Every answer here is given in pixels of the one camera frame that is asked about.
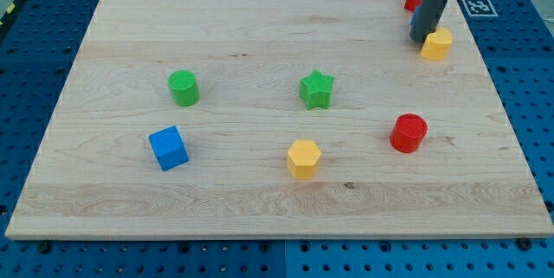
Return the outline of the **blue block behind arm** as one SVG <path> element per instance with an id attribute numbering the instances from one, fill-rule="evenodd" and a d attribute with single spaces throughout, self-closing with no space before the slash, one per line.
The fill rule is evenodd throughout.
<path id="1" fill-rule="evenodd" d="M 411 21 L 410 21 L 410 24 L 409 24 L 410 26 L 413 26 L 413 25 L 415 24 L 415 21 L 416 21 L 416 18 L 417 18 L 419 9 L 420 9 L 420 6 L 416 6 L 416 7 L 415 7 L 413 16 L 412 16 Z"/>

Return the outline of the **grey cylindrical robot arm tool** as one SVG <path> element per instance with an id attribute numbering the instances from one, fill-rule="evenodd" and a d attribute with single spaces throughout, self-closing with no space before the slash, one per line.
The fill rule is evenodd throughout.
<path id="1" fill-rule="evenodd" d="M 414 42 L 424 43 L 436 31 L 448 0 L 422 0 L 409 32 Z"/>

